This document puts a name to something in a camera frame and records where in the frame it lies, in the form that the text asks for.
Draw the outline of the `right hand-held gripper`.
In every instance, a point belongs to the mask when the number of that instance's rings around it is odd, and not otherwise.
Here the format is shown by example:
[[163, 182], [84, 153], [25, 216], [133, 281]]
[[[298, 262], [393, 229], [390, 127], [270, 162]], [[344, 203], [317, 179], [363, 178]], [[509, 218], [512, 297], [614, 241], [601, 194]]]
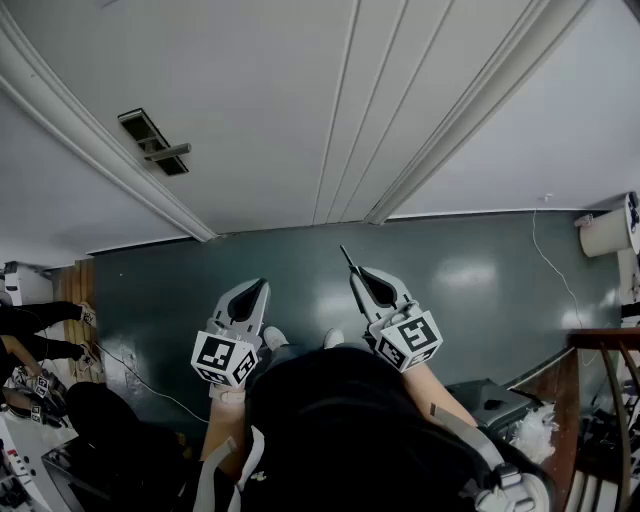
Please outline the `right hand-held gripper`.
[[371, 267], [352, 266], [349, 278], [359, 311], [369, 323], [373, 351], [400, 373], [426, 363], [443, 343], [430, 311], [412, 300], [397, 277]]

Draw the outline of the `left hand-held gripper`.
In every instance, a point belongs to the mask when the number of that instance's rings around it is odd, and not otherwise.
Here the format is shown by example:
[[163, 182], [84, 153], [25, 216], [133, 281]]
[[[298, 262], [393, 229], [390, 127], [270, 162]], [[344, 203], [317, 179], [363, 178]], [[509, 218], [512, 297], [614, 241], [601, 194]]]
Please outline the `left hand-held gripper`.
[[271, 289], [266, 279], [245, 281], [218, 300], [213, 318], [199, 331], [191, 366], [205, 381], [242, 388], [257, 367], [260, 336]]

